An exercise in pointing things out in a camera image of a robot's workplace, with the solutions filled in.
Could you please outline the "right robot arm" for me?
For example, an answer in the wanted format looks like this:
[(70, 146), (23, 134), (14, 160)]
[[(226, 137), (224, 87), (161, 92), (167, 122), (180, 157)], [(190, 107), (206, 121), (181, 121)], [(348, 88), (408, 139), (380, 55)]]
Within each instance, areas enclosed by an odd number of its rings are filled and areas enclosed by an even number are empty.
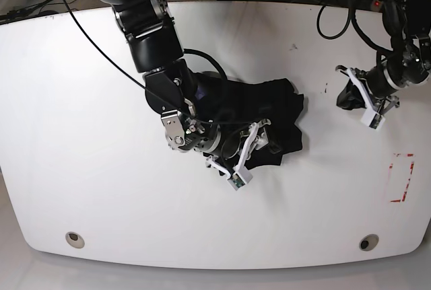
[(275, 83), (232, 81), (219, 64), (212, 73), (189, 69), (189, 50), (180, 43), (166, 0), (101, 1), (114, 11), (171, 148), (209, 156), (229, 175), (240, 159), (248, 169), (281, 163), (284, 150), (270, 99)]

